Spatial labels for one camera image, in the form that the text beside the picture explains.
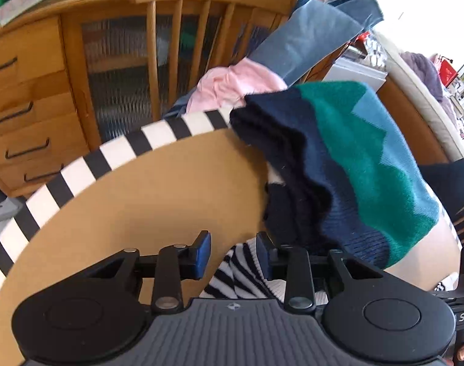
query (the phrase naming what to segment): tan tabletop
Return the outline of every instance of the tan tabletop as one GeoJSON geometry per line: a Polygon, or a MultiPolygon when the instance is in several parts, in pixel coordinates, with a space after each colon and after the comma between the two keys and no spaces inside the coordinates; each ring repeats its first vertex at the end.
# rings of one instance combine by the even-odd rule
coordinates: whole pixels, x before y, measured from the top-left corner
{"type": "MultiPolygon", "coordinates": [[[[208,230],[212,255],[206,277],[199,282],[184,281],[186,301],[200,293],[231,246],[261,229],[266,162],[231,130],[214,131],[220,127],[216,119],[205,113],[184,118],[193,136],[178,142],[175,128],[163,121],[143,128],[137,137],[127,135],[108,142],[92,158],[80,158],[62,171],[60,175],[75,195],[64,206],[58,205],[61,199],[53,194],[53,182],[28,200],[28,211],[41,229],[21,253],[10,242],[26,234],[27,228],[19,227],[25,224],[20,217],[1,235],[7,253],[20,255],[0,289],[0,365],[16,366],[23,360],[12,335],[11,318],[29,295],[123,248],[156,254],[173,243],[191,244],[201,230],[208,230]],[[164,138],[158,129],[164,131],[164,138]],[[152,145],[151,152],[144,152],[143,139],[152,145]],[[111,172],[95,181],[98,175],[92,172],[101,155],[111,172]]],[[[435,231],[390,271],[431,289],[458,271],[459,254],[452,234],[435,231]]],[[[152,282],[147,281],[141,302],[148,303],[152,282]]]]}

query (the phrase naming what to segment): chair backrest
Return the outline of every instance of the chair backrest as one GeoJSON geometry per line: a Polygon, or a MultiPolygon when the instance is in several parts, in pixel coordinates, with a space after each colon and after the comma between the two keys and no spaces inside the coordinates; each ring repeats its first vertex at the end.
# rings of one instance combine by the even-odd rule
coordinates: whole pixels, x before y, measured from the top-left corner
{"type": "Polygon", "coordinates": [[[180,95],[192,89],[206,70],[228,66],[250,53],[280,24],[287,21],[296,2],[131,1],[148,4],[148,76],[153,121],[160,119],[180,95]],[[170,32],[160,30],[160,15],[172,15],[170,32]],[[163,45],[167,47],[167,56],[158,59],[163,45]]]}

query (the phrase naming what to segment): black and white striped table edge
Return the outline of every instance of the black and white striped table edge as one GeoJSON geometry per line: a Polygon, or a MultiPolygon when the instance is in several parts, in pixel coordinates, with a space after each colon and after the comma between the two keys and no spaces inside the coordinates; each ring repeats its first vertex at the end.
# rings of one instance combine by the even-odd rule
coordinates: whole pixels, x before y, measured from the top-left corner
{"type": "Polygon", "coordinates": [[[13,264],[34,235],[65,204],[138,156],[184,138],[229,128],[230,109],[184,114],[112,139],[66,166],[40,187],[0,234],[0,289],[13,264]]]}

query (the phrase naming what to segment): pink garment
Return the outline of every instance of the pink garment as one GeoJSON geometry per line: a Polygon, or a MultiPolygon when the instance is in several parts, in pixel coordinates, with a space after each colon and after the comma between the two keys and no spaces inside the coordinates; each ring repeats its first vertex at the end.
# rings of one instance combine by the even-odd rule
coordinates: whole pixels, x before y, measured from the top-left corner
{"type": "Polygon", "coordinates": [[[245,95],[285,89],[286,83],[279,75],[245,57],[235,66],[208,70],[191,95],[186,112],[242,107],[245,95]]]}

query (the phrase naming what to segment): wooden drawer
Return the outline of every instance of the wooden drawer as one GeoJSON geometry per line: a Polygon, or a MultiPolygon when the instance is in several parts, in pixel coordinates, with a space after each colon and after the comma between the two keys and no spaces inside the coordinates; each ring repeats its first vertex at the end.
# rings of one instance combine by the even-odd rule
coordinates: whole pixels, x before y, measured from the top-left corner
{"type": "Polygon", "coordinates": [[[0,135],[73,112],[75,109],[70,92],[39,100],[28,100],[0,112],[0,135]]]}
{"type": "Polygon", "coordinates": [[[62,167],[75,159],[88,153],[86,144],[66,150],[61,154],[35,158],[17,164],[0,168],[0,179],[19,194],[25,194],[37,189],[41,184],[48,182],[62,167]]]}
{"type": "Polygon", "coordinates": [[[0,37],[0,90],[64,70],[63,56],[58,17],[0,37]]]}
{"type": "Polygon", "coordinates": [[[0,165],[57,155],[86,145],[76,113],[48,119],[0,136],[0,165]]]}

